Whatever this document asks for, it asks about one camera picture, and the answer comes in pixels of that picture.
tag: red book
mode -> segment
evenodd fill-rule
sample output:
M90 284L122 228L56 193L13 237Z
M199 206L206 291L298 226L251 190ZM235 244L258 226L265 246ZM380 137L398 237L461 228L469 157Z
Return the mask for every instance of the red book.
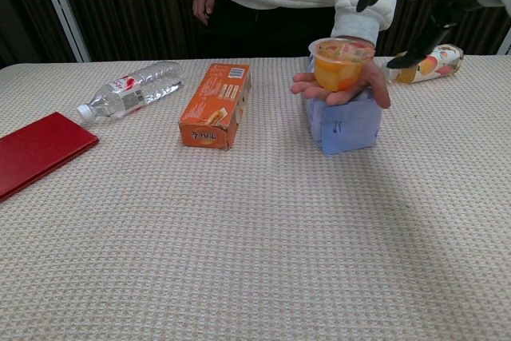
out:
M0 201L98 141L92 133L58 112L0 138Z

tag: person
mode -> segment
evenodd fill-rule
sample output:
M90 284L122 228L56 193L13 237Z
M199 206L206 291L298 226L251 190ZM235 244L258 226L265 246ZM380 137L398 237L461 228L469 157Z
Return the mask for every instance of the person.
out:
M203 57L307 56L318 38L350 37L370 42L390 27L396 0L379 0L362 13L358 0L193 0L194 15L206 26L201 38ZM370 86L376 102L390 107L382 71L369 61L355 85L332 93L315 81L313 73L297 73L291 91L318 97L329 105L348 102Z

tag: plastic water bottle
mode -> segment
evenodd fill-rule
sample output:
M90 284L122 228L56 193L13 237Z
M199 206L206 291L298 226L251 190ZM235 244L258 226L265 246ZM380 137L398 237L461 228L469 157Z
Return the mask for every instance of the plastic water bottle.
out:
M78 114L85 122L96 117L120 118L177 91L183 80L178 63L159 61L103 85L89 103L78 106Z

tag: cardboard box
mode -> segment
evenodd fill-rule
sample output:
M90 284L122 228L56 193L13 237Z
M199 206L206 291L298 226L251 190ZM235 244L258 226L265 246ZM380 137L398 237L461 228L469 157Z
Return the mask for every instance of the cardboard box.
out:
M309 57L309 71L314 68ZM325 155L336 155L376 145L382 109L371 89L364 89L344 105L327 105L319 99L305 101L312 139Z
M212 63L179 121L183 145L231 148L251 87L249 65Z

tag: curtain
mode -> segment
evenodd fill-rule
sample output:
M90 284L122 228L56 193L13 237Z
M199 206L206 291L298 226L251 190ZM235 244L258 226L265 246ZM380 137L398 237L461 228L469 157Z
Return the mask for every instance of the curtain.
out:
M427 0L398 0L392 26L380 33L378 56L394 56L410 48L426 24L431 7ZM503 7L467 12L443 39L462 48L465 54L496 54L511 26Z
M75 61L51 0L0 0L0 68Z
M74 61L50 0L0 0L0 65ZM194 58L202 25L193 0L69 0L93 61ZM429 15L425 0L398 0L394 22L380 33L377 55L410 47ZM495 54L511 19L503 8L467 13L445 42L467 54Z
M190 58L193 0L69 0L93 61Z

